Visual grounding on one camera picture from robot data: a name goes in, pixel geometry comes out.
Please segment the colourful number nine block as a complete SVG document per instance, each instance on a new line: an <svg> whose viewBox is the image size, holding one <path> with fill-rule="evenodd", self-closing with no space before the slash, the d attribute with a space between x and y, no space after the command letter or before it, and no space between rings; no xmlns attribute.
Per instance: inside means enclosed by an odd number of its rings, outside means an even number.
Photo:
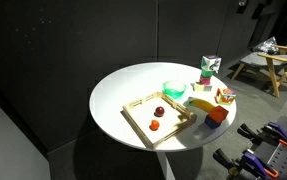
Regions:
<svg viewBox="0 0 287 180"><path fill-rule="evenodd" d="M232 88L217 89L215 101L222 105L231 105L236 98L236 93Z"/></svg>

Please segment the wooden tray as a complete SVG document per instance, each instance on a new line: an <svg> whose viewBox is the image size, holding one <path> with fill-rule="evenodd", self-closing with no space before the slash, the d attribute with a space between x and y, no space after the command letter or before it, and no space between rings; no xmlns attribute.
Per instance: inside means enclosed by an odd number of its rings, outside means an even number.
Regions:
<svg viewBox="0 0 287 180"><path fill-rule="evenodd" d="M165 110L162 117L155 115L155 109L159 106ZM122 113L145 147L151 150L156 150L160 144L193 125L197 119L196 114L163 92L155 92L124 105ZM150 129L152 120L160 124L155 131Z"/></svg>

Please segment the pale yellow bottom block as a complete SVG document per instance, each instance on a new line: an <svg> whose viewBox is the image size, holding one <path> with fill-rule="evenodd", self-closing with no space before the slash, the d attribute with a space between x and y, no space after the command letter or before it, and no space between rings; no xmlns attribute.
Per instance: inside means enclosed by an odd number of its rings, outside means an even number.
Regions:
<svg viewBox="0 0 287 180"><path fill-rule="evenodd" d="M212 86L211 85L204 85L204 84L200 84L198 82L193 84L193 90L194 91L202 91L202 92L210 92L212 90Z"/></svg>

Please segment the magenta stacked block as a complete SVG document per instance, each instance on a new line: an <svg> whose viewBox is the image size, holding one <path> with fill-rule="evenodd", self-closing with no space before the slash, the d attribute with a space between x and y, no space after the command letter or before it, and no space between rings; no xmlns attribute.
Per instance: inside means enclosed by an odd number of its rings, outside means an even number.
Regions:
<svg viewBox="0 0 287 180"><path fill-rule="evenodd" d="M200 84L202 84L202 85L209 85L210 84L210 80L211 80L210 77L200 76Z"/></svg>

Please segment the green stacked block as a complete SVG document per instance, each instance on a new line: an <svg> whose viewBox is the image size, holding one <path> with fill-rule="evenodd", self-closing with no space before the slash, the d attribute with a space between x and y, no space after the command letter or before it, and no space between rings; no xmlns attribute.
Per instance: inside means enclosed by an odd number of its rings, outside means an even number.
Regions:
<svg viewBox="0 0 287 180"><path fill-rule="evenodd" d="M201 70L201 76L205 78L210 78L213 75L213 71L207 71L202 69Z"/></svg>

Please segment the white checkered top block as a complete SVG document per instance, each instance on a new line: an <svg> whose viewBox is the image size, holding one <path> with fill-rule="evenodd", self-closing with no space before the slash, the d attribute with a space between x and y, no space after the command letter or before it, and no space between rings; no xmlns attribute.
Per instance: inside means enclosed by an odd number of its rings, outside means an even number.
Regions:
<svg viewBox="0 0 287 180"><path fill-rule="evenodd" d="M216 55L206 55L202 57L201 68L206 71L218 72L221 65L221 58Z"/></svg>

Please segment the blue block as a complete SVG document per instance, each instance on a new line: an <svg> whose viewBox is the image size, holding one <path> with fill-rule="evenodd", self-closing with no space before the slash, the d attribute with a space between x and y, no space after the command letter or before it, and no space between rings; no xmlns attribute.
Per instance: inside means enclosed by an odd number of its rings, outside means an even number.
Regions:
<svg viewBox="0 0 287 180"><path fill-rule="evenodd" d="M214 121L209 115L205 118L205 124L211 129L216 129L220 126L220 123Z"/></svg>

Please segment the orange block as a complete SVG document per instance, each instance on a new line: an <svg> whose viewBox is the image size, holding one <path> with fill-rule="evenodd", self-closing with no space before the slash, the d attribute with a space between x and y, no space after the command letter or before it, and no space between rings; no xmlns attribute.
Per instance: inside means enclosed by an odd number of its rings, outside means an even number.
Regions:
<svg viewBox="0 0 287 180"><path fill-rule="evenodd" d="M216 123L221 123L226 119L228 113L229 111L222 106L216 106L210 110L209 117Z"/></svg>

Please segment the dark red ball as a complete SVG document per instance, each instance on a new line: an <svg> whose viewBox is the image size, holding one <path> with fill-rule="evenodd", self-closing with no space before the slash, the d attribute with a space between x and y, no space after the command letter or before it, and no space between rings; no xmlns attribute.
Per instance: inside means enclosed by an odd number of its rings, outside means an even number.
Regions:
<svg viewBox="0 0 287 180"><path fill-rule="evenodd" d="M155 109L155 115L156 115L157 117L162 117L162 116L164 115L164 113L165 113L165 110L164 110L164 108L161 107L161 106L159 106L159 107L157 107L157 108Z"/></svg>

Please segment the green translucent bowl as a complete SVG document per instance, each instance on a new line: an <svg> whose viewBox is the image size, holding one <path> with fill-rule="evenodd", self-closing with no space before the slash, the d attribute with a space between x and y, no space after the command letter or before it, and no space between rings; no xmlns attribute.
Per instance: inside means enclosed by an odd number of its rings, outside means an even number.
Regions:
<svg viewBox="0 0 287 180"><path fill-rule="evenodd" d="M181 81L171 80L163 83L163 92L173 99L181 98L185 90L186 85Z"/></svg>

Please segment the orange red toy fruit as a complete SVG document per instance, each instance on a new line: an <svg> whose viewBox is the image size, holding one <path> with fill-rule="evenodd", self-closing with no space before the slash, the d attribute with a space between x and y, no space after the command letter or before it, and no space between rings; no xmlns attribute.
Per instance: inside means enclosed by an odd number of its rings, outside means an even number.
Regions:
<svg viewBox="0 0 287 180"><path fill-rule="evenodd" d="M150 129L155 131L159 128L160 124L157 120L152 120L150 124Z"/></svg>

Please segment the yellow toy banana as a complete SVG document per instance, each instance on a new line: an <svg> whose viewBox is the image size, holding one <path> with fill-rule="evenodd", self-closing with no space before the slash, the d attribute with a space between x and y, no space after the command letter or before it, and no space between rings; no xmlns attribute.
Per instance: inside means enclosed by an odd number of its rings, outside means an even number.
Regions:
<svg viewBox="0 0 287 180"><path fill-rule="evenodd" d="M214 108L213 104L202 99L193 99L189 102L189 104L196 108L202 109L205 112L210 112Z"/></svg>

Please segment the white round table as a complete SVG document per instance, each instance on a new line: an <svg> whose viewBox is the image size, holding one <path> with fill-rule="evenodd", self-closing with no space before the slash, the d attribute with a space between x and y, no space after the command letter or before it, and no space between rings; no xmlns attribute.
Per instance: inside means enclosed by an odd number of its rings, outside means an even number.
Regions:
<svg viewBox="0 0 287 180"><path fill-rule="evenodd" d="M200 75L200 69L183 64L141 63L119 69L95 86L89 100L92 118L106 135L129 149L125 153L109 152L111 165L98 180L225 180L225 171L204 146L230 127L236 116L236 105L227 105L226 119L218 128L209 128L205 124L209 112L191 106L189 102L202 99L215 105L217 89L224 89L226 85L213 77L210 92L194 91L192 84ZM123 106L152 93L163 92L163 83L171 80L186 85L182 97L174 100L196 114L196 122L164 141L156 150L147 149L124 118Z"/></svg>

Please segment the purple orange clamp lower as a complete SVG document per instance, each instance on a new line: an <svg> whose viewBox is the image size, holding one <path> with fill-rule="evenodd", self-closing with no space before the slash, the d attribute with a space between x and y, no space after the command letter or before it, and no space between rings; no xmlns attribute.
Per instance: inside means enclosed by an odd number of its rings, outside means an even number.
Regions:
<svg viewBox="0 0 287 180"><path fill-rule="evenodd" d="M234 180L245 170L256 178L278 178L279 172L270 165L264 163L260 158L255 156L250 150L245 150L240 159L229 159L221 149L213 153L213 158L228 170L226 180Z"/></svg>

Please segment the purple orange clamp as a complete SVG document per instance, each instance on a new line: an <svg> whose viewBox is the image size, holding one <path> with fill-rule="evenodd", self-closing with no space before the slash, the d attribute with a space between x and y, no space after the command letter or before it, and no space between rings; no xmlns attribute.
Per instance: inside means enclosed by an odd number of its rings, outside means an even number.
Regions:
<svg viewBox="0 0 287 180"><path fill-rule="evenodd" d="M271 145L278 145L281 143L287 146L287 132L275 122L268 122L257 132L252 131L245 123L243 123L237 129L237 132L257 146L259 146L263 141Z"/></svg>
<svg viewBox="0 0 287 180"><path fill-rule="evenodd" d="M226 180L234 180L245 170L256 178L278 178L279 172L270 165L264 163L260 158L255 156L250 150L245 150L240 159L229 159L221 149L213 153L213 158L228 170Z"/></svg>

